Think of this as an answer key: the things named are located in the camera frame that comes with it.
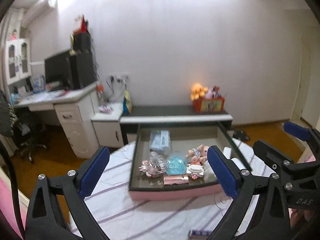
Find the black floor scale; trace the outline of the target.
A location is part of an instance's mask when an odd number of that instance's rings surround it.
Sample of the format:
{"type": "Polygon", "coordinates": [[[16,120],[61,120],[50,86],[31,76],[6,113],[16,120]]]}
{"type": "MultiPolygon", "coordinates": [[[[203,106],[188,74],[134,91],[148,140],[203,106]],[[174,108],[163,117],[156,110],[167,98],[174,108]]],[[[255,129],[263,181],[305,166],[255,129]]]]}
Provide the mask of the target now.
{"type": "Polygon", "coordinates": [[[250,141],[250,137],[247,135],[247,133],[241,129],[235,129],[233,132],[233,138],[238,139],[242,142],[248,142],[250,141]]]}

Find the striped white tablecloth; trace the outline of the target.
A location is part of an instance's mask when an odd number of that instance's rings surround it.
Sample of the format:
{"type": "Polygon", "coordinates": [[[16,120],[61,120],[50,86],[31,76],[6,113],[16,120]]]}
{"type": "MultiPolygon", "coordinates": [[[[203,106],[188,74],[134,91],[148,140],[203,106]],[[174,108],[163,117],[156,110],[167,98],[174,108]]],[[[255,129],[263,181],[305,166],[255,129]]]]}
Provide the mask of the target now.
{"type": "Polygon", "coordinates": [[[137,201],[129,195],[135,149],[116,150],[92,195],[84,202],[110,239],[187,239],[190,230],[213,231],[232,199],[223,192],[169,201],[137,201]]]}

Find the white small side cabinet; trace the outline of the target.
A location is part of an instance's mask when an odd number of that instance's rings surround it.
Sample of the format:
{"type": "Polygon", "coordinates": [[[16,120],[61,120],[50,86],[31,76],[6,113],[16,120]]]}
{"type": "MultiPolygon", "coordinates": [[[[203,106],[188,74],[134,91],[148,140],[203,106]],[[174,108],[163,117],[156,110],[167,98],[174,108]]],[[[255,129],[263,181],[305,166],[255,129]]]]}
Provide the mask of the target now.
{"type": "Polygon", "coordinates": [[[112,103],[111,108],[111,113],[98,112],[91,120],[100,146],[121,148],[124,145],[120,127],[123,107],[121,103],[112,103]]]}

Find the pink white block toy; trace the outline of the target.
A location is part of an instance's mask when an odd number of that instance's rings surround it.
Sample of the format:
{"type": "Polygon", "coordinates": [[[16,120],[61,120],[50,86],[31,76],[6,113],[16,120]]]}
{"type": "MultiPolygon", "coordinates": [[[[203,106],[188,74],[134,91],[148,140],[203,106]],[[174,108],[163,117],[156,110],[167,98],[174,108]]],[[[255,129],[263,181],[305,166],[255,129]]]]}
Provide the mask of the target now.
{"type": "Polygon", "coordinates": [[[193,180],[203,178],[204,168],[202,165],[199,164],[188,164],[186,174],[193,180]]]}

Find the black computer tower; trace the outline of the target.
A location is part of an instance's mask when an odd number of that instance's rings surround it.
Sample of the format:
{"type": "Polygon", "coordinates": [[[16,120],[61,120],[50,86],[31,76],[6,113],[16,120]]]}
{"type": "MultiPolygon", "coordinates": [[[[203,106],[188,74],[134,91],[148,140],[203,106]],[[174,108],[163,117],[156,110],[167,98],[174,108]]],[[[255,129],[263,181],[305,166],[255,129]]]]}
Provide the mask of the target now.
{"type": "Polygon", "coordinates": [[[70,87],[72,90],[83,89],[96,81],[91,52],[70,55],[70,87]]]}

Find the wall power socket strip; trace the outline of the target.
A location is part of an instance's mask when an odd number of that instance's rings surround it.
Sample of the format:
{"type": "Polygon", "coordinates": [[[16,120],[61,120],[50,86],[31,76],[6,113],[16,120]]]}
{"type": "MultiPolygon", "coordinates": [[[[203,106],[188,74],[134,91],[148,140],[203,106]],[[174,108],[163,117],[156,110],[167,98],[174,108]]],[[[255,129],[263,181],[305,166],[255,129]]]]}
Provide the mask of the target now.
{"type": "Polygon", "coordinates": [[[116,73],[116,74],[109,74],[106,78],[106,81],[121,81],[121,82],[127,82],[129,81],[129,75],[127,73],[116,73]]]}

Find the purple plush toy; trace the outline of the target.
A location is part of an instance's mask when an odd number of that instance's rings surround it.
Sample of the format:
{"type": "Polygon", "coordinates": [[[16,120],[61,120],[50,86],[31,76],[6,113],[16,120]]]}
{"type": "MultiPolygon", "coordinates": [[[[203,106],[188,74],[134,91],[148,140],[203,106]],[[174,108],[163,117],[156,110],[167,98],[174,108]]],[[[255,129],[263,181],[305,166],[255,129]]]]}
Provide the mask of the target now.
{"type": "Polygon", "coordinates": [[[219,93],[220,87],[219,86],[214,86],[214,87],[210,87],[208,89],[208,92],[205,94],[204,98],[206,100],[211,100],[211,99],[215,99],[215,98],[220,98],[221,95],[219,93]]]}

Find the clear teal round container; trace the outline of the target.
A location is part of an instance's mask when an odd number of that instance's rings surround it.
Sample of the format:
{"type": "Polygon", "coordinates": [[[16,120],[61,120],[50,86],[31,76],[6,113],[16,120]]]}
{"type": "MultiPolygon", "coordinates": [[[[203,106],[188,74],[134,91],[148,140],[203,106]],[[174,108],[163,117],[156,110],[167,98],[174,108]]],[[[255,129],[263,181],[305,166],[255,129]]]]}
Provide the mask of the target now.
{"type": "Polygon", "coordinates": [[[171,155],[167,157],[167,175],[180,175],[185,174],[187,169],[187,159],[184,153],[172,152],[171,155]]]}

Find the white astronaut figurine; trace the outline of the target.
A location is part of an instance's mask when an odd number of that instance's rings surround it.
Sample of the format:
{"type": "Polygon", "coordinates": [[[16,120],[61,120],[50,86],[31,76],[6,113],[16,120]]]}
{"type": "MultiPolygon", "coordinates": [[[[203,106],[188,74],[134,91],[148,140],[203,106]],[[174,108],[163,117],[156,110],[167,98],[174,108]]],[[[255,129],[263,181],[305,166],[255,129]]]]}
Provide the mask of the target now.
{"type": "Polygon", "coordinates": [[[203,178],[205,183],[211,183],[211,182],[217,181],[216,175],[213,169],[211,168],[210,164],[208,163],[208,161],[204,162],[203,169],[204,169],[203,178]]]}

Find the clear glass perfume bottle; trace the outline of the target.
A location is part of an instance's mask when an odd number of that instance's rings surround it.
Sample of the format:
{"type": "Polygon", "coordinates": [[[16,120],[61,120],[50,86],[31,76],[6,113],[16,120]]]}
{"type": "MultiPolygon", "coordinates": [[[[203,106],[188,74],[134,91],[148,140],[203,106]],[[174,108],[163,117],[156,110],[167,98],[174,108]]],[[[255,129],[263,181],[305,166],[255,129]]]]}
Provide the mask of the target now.
{"type": "Polygon", "coordinates": [[[149,165],[149,172],[153,177],[163,175],[167,172],[167,161],[161,154],[158,154],[155,151],[150,152],[149,165]]]}

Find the black computer monitor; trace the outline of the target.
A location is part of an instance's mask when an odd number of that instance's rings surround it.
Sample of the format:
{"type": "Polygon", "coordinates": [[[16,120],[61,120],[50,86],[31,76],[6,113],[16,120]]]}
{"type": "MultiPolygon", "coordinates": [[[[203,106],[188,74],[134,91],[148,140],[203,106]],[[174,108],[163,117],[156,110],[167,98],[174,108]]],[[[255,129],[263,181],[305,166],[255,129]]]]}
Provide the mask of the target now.
{"type": "Polygon", "coordinates": [[[44,60],[46,84],[59,82],[63,88],[73,89],[70,50],[64,50],[44,60]]]}

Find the black white low bench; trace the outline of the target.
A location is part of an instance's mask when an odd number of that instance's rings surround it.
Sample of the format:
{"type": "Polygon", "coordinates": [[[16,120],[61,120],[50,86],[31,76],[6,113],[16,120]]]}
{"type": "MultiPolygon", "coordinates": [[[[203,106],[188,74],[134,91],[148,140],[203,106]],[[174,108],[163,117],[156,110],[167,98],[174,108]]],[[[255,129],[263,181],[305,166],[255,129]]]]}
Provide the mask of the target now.
{"type": "Polygon", "coordinates": [[[128,134],[137,134],[138,126],[145,124],[221,124],[230,129],[233,117],[225,110],[213,113],[197,113],[191,105],[135,106],[130,114],[120,117],[120,129],[124,144],[128,144],[128,134]]]}

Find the white wall cabinet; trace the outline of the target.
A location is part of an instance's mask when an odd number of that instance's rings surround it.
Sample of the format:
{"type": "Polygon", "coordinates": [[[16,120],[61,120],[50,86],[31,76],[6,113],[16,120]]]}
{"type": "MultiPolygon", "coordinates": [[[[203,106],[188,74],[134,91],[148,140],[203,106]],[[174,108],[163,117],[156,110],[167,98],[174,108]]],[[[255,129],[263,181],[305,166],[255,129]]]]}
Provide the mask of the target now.
{"type": "Polygon", "coordinates": [[[5,72],[8,85],[31,76],[30,41],[28,38],[6,42],[5,72]]]}

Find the clear plastic box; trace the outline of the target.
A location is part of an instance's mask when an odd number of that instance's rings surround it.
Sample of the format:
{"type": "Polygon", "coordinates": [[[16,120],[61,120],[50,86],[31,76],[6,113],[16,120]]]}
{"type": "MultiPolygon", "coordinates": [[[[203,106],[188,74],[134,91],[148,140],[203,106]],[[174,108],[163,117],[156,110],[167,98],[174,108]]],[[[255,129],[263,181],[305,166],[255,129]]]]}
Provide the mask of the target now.
{"type": "Polygon", "coordinates": [[[168,130],[152,130],[149,149],[161,155],[168,155],[171,151],[170,132],[168,130]]]}

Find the orange octopus plush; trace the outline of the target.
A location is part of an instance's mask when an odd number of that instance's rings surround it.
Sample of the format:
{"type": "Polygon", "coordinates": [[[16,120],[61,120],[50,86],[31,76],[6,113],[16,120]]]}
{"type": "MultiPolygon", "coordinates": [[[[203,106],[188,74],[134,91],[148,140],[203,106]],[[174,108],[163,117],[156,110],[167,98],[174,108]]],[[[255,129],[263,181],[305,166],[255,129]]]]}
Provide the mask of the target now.
{"type": "Polygon", "coordinates": [[[190,99],[192,101],[198,100],[199,98],[204,98],[208,92],[208,87],[204,87],[199,82],[194,83],[191,87],[190,99]]]}

